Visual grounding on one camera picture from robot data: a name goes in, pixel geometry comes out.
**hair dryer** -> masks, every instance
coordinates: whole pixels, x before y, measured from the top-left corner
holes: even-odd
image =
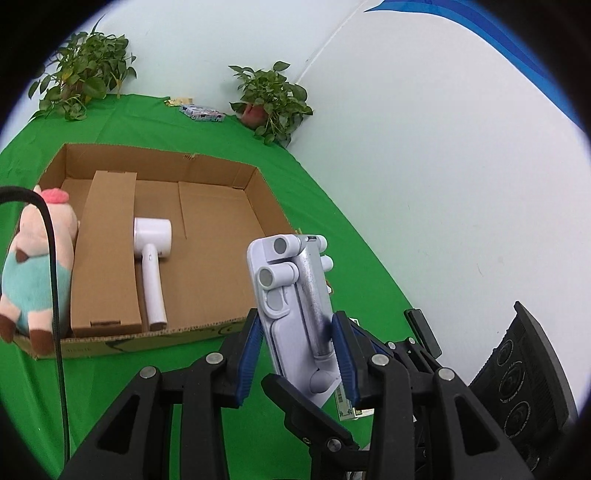
[[[135,218],[134,253],[142,259],[144,299],[150,330],[162,330],[168,323],[164,310],[158,257],[170,255],[173,229],[170,220],[163,218]]]

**plant pot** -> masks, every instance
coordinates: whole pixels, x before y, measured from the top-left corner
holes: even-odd
[[[240,121],[248,128],[256,130],[261,125],[265,125],[268,117],[269,116],[267,115],[267,112],[265,112],[265,109],[262,107],[262,105],[253,105],[248,103],[244,109],[244,113],[242,114]]]

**brown plush foot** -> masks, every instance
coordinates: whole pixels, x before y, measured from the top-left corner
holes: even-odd
[[[5,315],[0,314],[0,337],[6,343],[11,343],[14,338],[14,330],[16,329],[14,322]]]
[[[19,248],[14,252],[14,256],[17,259],[17,263],[23,263],[29,260],[29,256]]]
[[[37,355],[49,355],[53,351],[53,334],[45,330],[29,332],[31,346]]]

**green tablecloth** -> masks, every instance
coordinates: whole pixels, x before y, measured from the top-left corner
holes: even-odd
[[[411,335],[402,311],[408,301],[363,239],[300,164],[277,145],[266,147],[235,117],[222,123],[194,122],[161,99],[108,96],[90,105],[88,119],[60,118],[30,123],[0,154],[0,184],[33,187],[48,162],[67,142],[133,145],[228,158],[261,169],[295,228],[321,233],[335,267],[327,274],[334,288],[335,310],[360,319],[383,340]],[[21,206],[0,207],[0,251],[5,251]],[[64,361],[73,449],[84,439],[108,405],[145,365],[162,371],[190,365],[216,350],[220,339],[160,350]],[[0,341],[0,399],[21,436],[52,476],[62,467],[62,439],[56,367],[34,361],[15,345]],[[261,390],[271,372],[266,346],[251,395],[240,410],[224,410],[223,424],[230,475],[235,480],[308,478],[307,448],[283,427],[282,412]],[[326,411],[336,417],[331,399]],[[180,410],[175,411],[178,424]],[[369,441],[371,418],[345,421],[356,440]],[[173,429],[171,478],[178,478],[178,425]]]

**plush pig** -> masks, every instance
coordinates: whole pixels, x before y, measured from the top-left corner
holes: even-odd
[[[37,185],[34,191],[47,203],[56,236],[60,334],[65,335],[69,330],[70,283],[78,220],[64,190],[41,191]],[[35,353],[48,355],[53,350],[52,319],[47,233],[37,207],[26,205],[2,272],[0,336],[10,343],[18,329],[31,339]]]

